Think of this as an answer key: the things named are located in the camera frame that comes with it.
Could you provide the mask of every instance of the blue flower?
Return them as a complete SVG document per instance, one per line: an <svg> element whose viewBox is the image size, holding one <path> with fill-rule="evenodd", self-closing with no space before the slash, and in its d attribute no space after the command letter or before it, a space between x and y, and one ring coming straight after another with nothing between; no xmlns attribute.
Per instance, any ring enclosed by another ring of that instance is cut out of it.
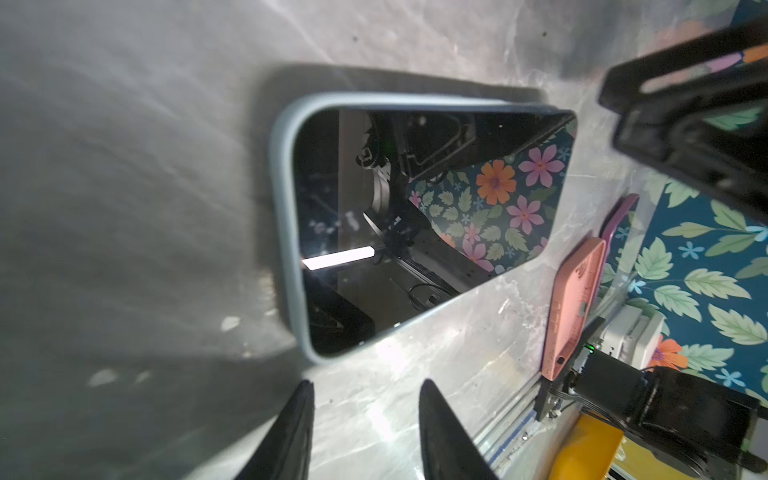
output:
<svg viewBox="0 0 768 480"><path fill-rule="evenodd" d="M571 156L571 149L569 147L561 148L558 152L558 159L566 160Z"/></svg>
<svg viewBox="0 0 768 480"><path fill-rule="evenodd" d="M615 238L618 238L621 240L622 238L627 238L629 236L629 227L618 227L616 229L616 234L614 235Z"/></svg>
<svg viewBox="0 0 768 480"><path fill-rule="evenodd" d="M764 242L766 238L768 238L768 227L765 225L753 225L751 227L747 227L746 229L752 233L757 233L757 236L755 237L756 242Z"/></svg>
<svg viewBox="0 0 768 480"><path fill-rule="evenodd" d="M723 385L730 386L731 383L735 383L738 386L746 386L746 383L739 380L741 372L728 373L728 370L720 369L723 375L715 375L718 379L723 380Z"/></svg>
<svg viewBox="0 0 768 480"><path fill-rule="evenodd" d="M685 247L678 247L677 249L683 252L683 258L691 257L694 260L699 260L699 252L704 251L704 247L694 247L693 242L686 242Z"/></svg>
<svg viewBox="0 0 768 480"><path fill-rule="evenodd" d="M629 291L634 290L635 293L643 293L643 290L640 290L641 286L645 286L643 280L632 280L632 283L629 284Z"/></svg>

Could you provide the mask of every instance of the light blue phone case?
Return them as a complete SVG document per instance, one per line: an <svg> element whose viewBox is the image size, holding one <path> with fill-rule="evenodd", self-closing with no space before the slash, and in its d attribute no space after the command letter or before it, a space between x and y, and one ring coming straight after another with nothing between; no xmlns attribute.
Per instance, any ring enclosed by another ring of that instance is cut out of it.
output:
<svg viewBox="0 0 768 480"><path fill-rule="evenodd" d="M365 110L420 110L420 111L481 111L505 113L557 114L563 110L532 103L510 103L489 98L468 98L436 94L397 94L382 92L327 92L301 97L290 104L275 123L270 138L270 173L275 197L280 253L283 261L283 292L286 299L291 330L301 350L315 363L327 363L359 348L346 350L334 356L320 355L312 346L310 325L306 314L306 293L301 276L299 249L299 222L296 209L296 191L293 179L293 145L304 122L319 111L331 108ZM379 334L366 345L384 338L392 332L420 321L442 308L449 308L455 299L415 316L400 327Z"/></svg>

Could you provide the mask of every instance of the floral wallpaper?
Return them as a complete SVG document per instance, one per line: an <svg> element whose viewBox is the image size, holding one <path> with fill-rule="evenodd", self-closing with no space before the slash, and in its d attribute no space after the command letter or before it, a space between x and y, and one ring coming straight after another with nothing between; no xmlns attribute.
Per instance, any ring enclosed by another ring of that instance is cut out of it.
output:
<svg viewBox="0 0 768 480"><path fill-rule="evenodd" d="M576 120L537 147L411 184L409 199L451 247L497 275L547 246Z"/></svg>
<svg viewBox="0 0 768 480"><path fill-rule="evenodd" d="M667 317L650 365L721 383L768 405L768 227L661 174L646 189L661 199L627 303ZM622 274L613 255L627 241L630 222L614 238L617 250L611 249L603 283Z"/></svg>

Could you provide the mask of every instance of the marble-patterned surface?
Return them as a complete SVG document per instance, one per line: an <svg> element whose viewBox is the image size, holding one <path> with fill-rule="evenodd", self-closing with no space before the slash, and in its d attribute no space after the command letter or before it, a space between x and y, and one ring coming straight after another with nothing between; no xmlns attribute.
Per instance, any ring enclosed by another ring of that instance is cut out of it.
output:
<svg viewBox="0 0 768 480"><path fill-rule="evenodd" d="M693 3L0 2L4 478L227 478L302 377L310 478L420 478L425 377L475 433L537 374L555 271L634 169L602 74ZM289 101L345 89L547 97L579 135L539 258L312 367L266 140Z"/></svg>

